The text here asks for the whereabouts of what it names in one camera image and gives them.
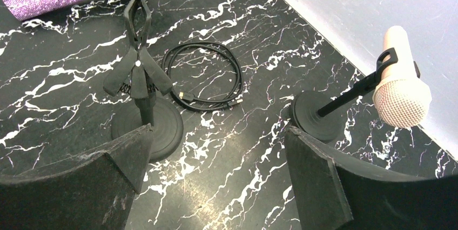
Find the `beige pink microphone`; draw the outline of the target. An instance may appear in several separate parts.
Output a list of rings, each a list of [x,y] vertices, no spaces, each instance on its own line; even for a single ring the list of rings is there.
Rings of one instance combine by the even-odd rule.
[[[383,70],[381,82],[373,93],[373,103],[385,123],[399,128],[413,127],[427,116],[432,94],[429,86],[417,76],[403,27],[395,25],[386,31],[383,49],[390,48],[395,50],[398,62]]]

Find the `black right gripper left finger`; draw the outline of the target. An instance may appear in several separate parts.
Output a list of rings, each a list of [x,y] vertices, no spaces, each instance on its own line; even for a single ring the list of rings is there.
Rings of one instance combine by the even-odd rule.
[[[1,175],[1,229],[124,229],[143,184],[151,125],[85,152]]]

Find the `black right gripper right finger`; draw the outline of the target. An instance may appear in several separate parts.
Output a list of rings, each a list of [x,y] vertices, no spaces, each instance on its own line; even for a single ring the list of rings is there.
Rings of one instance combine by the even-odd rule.
[[[286,158],[302,229],[457,229],[457,176],[359,160],[291,126]]]

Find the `black round mic stand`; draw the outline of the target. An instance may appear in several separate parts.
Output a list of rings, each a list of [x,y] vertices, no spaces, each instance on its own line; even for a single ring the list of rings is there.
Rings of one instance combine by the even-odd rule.
[[[150,162],[169,157],[180,145],[184,122],[178,109],[157,97],[172,91],[172,82],[149,54],[146,42],[151,27],[151,11],[146,0],[130,0],[124,10],[129,49],[106,76],[103,89],[111,96],[122,92],[132,99],[117,112],[111,124],[112,139],[150,124]]]
[[[297,95],[291,105],[291,120],[294,126],[302,129],[313,138],[327,143],[334,140],[343,126],[343,114],[339,108],[359,96],[374,93],[376,86],[381,82],[381,75],[385,68],[398,62],[393,48],[385,50],[376,61],[376,70],[335,100],[330,100],[324,93],[318,91],[304,91]]]

